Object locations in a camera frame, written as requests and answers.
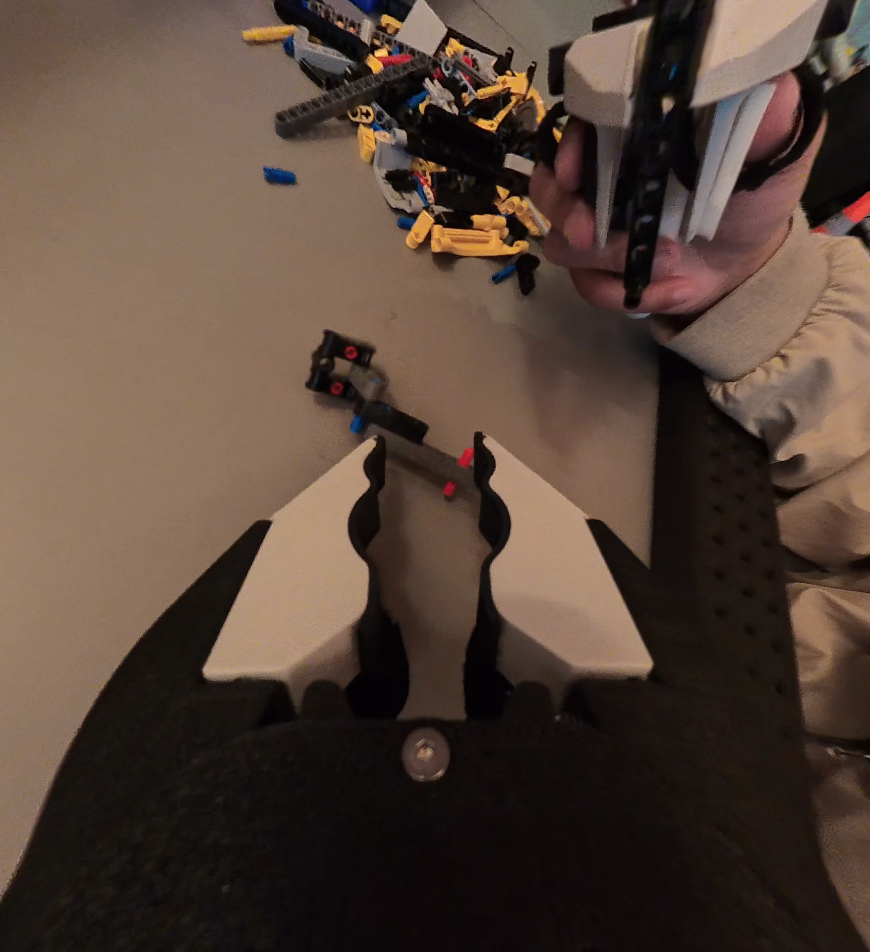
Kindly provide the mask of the person's right hand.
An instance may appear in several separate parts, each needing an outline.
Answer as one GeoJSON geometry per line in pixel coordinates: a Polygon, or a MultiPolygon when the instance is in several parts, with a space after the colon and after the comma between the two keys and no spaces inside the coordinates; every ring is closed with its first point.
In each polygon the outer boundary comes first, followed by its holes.
{"type": "Polygon", "coordinates": [[[754,276],[781,248],[793,223],[828,119],[798,160],[752,192],[736,192],[712,240],[657,243],[653,280],[639,306],[624,304],[622,272],[628,237],[612,233],[595,243],[595,215],[581,196],[585,125],[568,123],[553,168],[536,166],[530,198],[548,219],[547,259],[566,269],[580,297],[594,307],[619,313],[669,318],[674,327],[691,321],[754,276]]]}

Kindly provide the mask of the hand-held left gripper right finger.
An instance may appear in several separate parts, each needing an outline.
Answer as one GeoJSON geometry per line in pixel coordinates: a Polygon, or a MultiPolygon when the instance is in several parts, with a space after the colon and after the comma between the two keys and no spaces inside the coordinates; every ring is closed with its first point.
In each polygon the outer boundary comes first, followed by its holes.
{"type": "Polygon", "coordinates": [[[494,438],[477,432],[473,451],[488,552],[465,717],[499,717],[521,684],[540,684],[557,705],[579,682],[648,680],[654,660],[584,511],[494,438]]]}

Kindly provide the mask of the long black beam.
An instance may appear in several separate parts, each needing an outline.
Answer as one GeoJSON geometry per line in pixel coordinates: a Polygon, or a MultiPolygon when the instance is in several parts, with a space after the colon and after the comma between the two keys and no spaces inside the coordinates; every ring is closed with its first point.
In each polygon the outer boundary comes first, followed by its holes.
{"type": "Polygon", "coordinates": [[[706,1],[655,2],[625,151],[629,194],[623,289],[629,311],[638,310],[652,279],[670,175],[687,186],[696,183],[692,99],[711,9],[706,1]]]}

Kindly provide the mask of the orange traffic cone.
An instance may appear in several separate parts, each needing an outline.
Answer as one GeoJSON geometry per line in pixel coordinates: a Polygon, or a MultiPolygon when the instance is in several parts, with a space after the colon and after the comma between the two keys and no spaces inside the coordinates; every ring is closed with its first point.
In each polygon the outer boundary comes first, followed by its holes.
{"type": "Polygon", "coordinates": [[[870,190],[861,195],[855,202],[836,212],[822,224],[813,228],[812,233],[831,237],[846,236],[869,215],[870,190]]]}

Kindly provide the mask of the black grey brick chassis assembly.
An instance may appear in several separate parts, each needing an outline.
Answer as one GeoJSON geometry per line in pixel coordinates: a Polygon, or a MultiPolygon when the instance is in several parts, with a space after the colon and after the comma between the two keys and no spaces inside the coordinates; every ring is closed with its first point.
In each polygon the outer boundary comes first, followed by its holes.
{"type": "Polygon", "coordinates": [[[474,449],[452,456],[430,445],[428,423],[389,403],[388,378],[374,367],[375,354],[369,343],[325,329],[312,351],[305,387],[349,406],[352,433],[381,439],[389,458],[439,482],[445,499],[474,492],[474,449]]]}

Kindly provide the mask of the pile of brick pieces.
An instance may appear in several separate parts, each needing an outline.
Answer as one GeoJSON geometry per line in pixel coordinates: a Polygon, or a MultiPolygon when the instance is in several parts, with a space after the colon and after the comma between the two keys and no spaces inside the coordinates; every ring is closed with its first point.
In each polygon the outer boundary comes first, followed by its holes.
{"type": "Polygon", "coordinates": [[[538,162],[553,165],[566,114],[536,86],[536,62],[502,53],[449,27],[426,2],[275,1],[277,22],[241,32],[278,46],[319,93],[276,113],[290,139],[328,121],[354,126],[411,250],[498,260],[494,285],[536,289],[531,250],[549,223],[529,196],[538,162]]]}

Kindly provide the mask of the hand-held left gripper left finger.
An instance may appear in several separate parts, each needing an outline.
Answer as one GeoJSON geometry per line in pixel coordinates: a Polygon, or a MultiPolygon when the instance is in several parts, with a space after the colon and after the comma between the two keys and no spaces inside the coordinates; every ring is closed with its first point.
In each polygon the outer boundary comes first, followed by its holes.
{"type": "Polygon", "coordinates": [[[402,713],[407,652],[368,552],[385,475],[385,440],[372,437],[270,518],[205,681],[282,684],[297,709],[312,685],[329,683],[357,716],[402,713]]]}

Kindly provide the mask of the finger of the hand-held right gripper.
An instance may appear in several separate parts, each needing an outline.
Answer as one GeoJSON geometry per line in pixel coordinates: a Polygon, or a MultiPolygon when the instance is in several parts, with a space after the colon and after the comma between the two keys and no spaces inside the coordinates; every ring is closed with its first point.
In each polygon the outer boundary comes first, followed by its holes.
{"type": "Polygon", "coordinates": [[[801,64],[825,1],[716,1],[691,105],[703,108],[801,64]]]}
{"type": "Polygon", "coordinates": [[[631,125],[634,87],[652,26],[629,22],[571,43],[563,65],[568,115],[592,125],[631,125]]]}

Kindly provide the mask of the black perforated panel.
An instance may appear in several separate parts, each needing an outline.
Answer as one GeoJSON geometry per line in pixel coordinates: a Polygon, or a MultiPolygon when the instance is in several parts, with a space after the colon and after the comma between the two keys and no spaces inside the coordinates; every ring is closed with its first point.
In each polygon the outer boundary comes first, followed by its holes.
{"type": "Polygon", "coordinates": [[[801,731],[798,667],[762,442],[658,358],[651,566],[684,614],[695,664],[786,742],[801,731]]]}

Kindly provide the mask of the person's right forearm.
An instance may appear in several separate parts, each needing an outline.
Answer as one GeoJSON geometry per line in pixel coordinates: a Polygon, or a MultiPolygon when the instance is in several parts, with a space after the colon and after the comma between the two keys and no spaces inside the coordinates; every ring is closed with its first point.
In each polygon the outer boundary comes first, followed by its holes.
{"type": "Polygon", "coordinates": [[[786,548],[816,565],[870,556],[870,255],[812,233],[797,210],[753,277],[655,339],[704,375],[711,400],[767,446],[786,548]]]}

